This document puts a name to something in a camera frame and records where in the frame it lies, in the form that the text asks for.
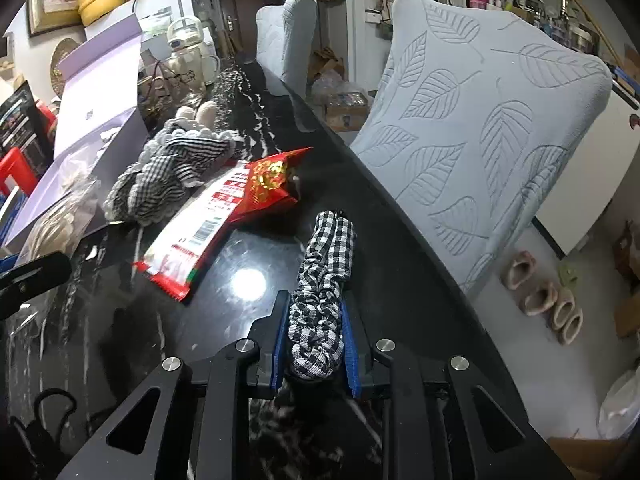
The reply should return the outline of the checkered fabric scrunchie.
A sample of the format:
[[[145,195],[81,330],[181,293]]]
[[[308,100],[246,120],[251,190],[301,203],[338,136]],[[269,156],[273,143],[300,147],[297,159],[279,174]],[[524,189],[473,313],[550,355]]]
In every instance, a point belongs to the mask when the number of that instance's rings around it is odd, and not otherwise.
[[[326,379],[341,363],[343,289],[355,245],[354,224],[344,214],[317,214],[288,310],[291,370],[300,379]]]

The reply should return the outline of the clear zip plastic bag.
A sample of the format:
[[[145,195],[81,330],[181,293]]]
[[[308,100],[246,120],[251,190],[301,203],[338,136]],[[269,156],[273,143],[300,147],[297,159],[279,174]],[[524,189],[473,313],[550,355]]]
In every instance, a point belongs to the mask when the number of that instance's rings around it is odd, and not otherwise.
[[[96,214],[100,186],[101,182],[95,177],[76,183],[35,222],[16,264],[20,266],[52,252],[71,257]]]

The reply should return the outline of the red white barcode packet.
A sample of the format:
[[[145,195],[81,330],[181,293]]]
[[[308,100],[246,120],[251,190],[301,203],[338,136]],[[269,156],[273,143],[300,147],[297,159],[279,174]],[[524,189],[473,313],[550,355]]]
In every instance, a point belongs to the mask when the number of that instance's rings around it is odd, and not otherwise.
[[[242,202],[249,173],[248,162],[218,171],[160,231],[134,263],[137,270],[175,300],[186,298],[209,248]]]

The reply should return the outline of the black white ruffled cloth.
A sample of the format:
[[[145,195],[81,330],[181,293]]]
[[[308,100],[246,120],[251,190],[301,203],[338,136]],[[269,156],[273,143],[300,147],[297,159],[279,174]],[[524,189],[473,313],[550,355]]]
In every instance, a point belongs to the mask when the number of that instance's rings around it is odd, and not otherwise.
[[[160,222],[242,151],[244,141],[235,131],[213,131],[193,119],[171,118],[113,184],[103,204],[105,218],[142,226]]]

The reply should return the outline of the red snack packet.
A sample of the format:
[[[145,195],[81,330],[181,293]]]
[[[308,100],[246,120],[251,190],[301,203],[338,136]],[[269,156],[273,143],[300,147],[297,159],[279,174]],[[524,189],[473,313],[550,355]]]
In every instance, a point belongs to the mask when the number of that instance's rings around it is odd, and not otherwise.
[[[307,146],[251,162],[242,200],[232,212],[230,223],[250,222],[294,207],[299,201],[297,166],[311,150]]]

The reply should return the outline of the red plastic container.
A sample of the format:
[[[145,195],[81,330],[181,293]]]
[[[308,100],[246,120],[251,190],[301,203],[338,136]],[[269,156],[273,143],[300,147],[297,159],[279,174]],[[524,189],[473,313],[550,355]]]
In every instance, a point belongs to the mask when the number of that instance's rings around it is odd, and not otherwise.
[[[12,191],[9,181],[27,196],[32,195],[38,183],[32,168],[18,148],[11,148],[1,159],[0,178],[1,194],[4,197],[8,197]]]

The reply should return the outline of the black printed box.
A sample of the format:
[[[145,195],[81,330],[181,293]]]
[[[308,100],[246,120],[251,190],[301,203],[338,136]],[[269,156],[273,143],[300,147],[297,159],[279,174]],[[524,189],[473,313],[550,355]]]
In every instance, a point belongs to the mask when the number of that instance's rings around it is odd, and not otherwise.
[[[53,150],[27,81],[1,104],[0,113],[1,156],[18,148],[40,178],[53,162]]]

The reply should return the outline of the lavender open gift box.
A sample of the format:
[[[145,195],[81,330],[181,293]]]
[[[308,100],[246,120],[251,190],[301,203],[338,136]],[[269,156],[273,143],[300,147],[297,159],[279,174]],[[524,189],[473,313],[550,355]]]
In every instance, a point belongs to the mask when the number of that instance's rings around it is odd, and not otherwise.
[[[119,175],[138,159],[148,137],[138,111],[138,67],[142,30],[131,14],[104,29],[63,58],[65,78],[54,161],[13,222],[6,248],[19,252],[36,221],[70,194],[62,167],[70,157],[94,156],[90,176],[106,194]]]

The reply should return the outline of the pink slippers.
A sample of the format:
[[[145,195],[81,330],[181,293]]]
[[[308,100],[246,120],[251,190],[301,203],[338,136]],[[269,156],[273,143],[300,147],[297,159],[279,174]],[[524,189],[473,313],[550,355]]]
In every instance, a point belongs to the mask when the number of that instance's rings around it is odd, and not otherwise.
[[[570,346],[582,330],[584,312],[578,307],[574,292],[551,280],[534,282],[537,260],[530,253],[517,252],[506,264],[500,281],[510,292],[522,292],[532,286],[520,300],[518,307],[526,316],[545,315],[549,327],[562,346]]]

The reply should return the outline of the white kettle bottle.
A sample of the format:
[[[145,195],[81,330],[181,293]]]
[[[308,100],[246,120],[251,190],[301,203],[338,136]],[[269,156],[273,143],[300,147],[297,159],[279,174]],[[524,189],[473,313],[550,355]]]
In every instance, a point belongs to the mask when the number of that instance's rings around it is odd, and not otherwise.
[[[213,84],[220,70],[220,59],[206,44],[202,22],[194,16],[178,18],[166,30],[171,55],[167,64],[176,74],[186,76],[194,89]]]

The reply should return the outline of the framed picture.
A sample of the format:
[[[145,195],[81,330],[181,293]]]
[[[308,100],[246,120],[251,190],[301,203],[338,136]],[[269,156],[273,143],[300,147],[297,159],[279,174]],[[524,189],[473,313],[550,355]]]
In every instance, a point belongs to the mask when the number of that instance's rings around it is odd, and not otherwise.
[[[31,37],[78,26],[81,24],[78,2],[77,0],[27,0],[27,23]]]

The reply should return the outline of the near leaf-pattern chair cover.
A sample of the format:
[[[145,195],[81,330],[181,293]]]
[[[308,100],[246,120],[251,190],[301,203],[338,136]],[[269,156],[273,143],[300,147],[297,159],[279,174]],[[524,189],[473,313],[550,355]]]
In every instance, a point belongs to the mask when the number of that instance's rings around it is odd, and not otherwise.
[[[612,75],[506,11],[395,0],[352,150],[467,294],[529,225],[605,110]]]

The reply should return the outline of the leaf-pattern chair cover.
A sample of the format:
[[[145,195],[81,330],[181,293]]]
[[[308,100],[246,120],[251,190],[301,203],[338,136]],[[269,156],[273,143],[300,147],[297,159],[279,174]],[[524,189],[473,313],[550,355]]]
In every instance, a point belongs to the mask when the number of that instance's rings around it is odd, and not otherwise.
[[[612,75],[506,11],[395,0],[352,150],[467,294],[529,225],[605,110]]]
[[[301,98],[317,26],[317,0],[285,0],[256,13],[256,61]]]

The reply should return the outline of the far leaf-pattern chair cover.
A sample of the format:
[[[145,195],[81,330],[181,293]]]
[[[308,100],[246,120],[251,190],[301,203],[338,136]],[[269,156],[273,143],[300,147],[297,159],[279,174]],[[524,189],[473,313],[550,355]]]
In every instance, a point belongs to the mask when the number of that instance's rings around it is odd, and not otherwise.
[[[256,13],[256,61],[301,98],[317,26],[317,0],[285,0]]]

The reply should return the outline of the white refrigerator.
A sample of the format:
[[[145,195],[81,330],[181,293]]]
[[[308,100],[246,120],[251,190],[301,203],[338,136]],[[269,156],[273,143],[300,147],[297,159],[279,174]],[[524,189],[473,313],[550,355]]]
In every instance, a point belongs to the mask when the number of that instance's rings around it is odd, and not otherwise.
[[[134,14],[142,30],[141,50],[164,60],[171,55],[166,36],[169,25],[178,18],[194,16],[192,0],[130,0],[85,28],[87,39]]]

